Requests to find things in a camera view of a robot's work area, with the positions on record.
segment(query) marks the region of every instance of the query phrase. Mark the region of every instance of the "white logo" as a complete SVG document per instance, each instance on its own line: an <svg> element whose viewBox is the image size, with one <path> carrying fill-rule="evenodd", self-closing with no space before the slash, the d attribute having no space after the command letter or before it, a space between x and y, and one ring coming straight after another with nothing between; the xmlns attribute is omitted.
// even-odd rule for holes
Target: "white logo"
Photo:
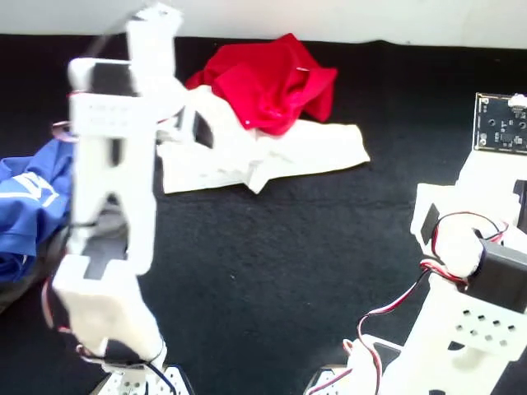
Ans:
<svg viewBox="0 0 527 395"><path fill-rule="evenodd" d="M42 207L48 207L58 197L53 187L39 175L28 172L13 177L27 192L4 192L0 193L0 198L29 198L37 202L43 198Z"/></svg>

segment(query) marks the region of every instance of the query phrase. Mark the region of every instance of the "blue shirt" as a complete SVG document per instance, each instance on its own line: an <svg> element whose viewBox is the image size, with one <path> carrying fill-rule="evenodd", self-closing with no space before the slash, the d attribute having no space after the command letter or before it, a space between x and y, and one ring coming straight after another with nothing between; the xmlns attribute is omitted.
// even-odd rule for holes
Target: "blue shirt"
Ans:
<svg viewBox="0 0 527 395"><path fill-rule="evenodd" d="M39 244L65 225L72 153L71 143L52 140L35 156L0 160L0 282L24 276Z"/></svg>

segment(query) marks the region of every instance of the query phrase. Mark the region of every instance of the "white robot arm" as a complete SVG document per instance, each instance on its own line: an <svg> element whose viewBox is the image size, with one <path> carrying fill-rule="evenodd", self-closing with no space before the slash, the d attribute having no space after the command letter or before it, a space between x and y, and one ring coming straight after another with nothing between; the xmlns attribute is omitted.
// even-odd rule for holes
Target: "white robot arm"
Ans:
<svg viewBox="0 0 527 395"><path fill-rule="evenodd" d="M476 128L484 125L480 116L496 122L491 100L504 99L478 95ZM422 275L397 300L361 318L357 340L343 343L347 366L323 369L305 395L489 395L520 358L527 347L527 235L516 225L525 227L526 201L525 189L522 198L512 189L525 179L525 139L514 133L523 133L527 105L512 104L502 121L510 129L492 134L495 152L473 151L455 186L418 185L411 233L426 256L420 266L431 272L430 290L407 341L399 346L363 335L361 324L395 309ZM475 130L477 142L490 146L482 142L489 134Z"/></svg>
<svg viewBox="0 0 527 395"><path fill-rule="evenodd" d="M191 392L178 368L163 365L166 344L137 279L152 263L158 124L184 105L174 77L180 23L180 13L162 4L142 9L126 24L129 61L78 58L68 69L75 188L68 253L52 287L80 357L112 374L97 393ZM94 235L109 199L128 225L123 239ZM124 356L110 356L114 345Z"/></svg>

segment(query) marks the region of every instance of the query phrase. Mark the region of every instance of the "black floor mat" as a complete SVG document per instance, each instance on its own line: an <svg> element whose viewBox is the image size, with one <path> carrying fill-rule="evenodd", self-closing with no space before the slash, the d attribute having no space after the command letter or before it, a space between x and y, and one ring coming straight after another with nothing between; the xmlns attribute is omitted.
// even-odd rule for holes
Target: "black floor mat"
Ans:
<svg viewBox="0 0 527 395"><path fill-rule="evenodd" d="M0 36L0 157L29 155L67 117L68 60L87 38ZM178 75L227 40L177 39ZM353 170L164 196L156 174L155 262L141 279L167 361L196 393L300 395L321 365L343 360L357 317L417 275L408 233L417 183L452 184L468 155L476 91L527 91L527 52L371 44L308 44L339 70L332 122L357 123L372 161ZM122 58L124 41L107 57ZM402 342L418 292L366 331ZM0 393L83 394L102 373L44 326L39 291L0 315ZM511 366L496 395L521 395Z"/></svg>

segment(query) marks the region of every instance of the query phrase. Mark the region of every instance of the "white wall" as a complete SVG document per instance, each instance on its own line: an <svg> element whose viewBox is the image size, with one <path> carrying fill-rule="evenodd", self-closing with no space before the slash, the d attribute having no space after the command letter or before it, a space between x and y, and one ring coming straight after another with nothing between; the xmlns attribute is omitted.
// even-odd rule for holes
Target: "white wall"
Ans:
<svg viewBox="0 0 527 395"><path fill-rule="evenodd" d="M0 32L98 34L144 0L0 0ZM527 48L527 0L171 0L180 35Z"/></svg>

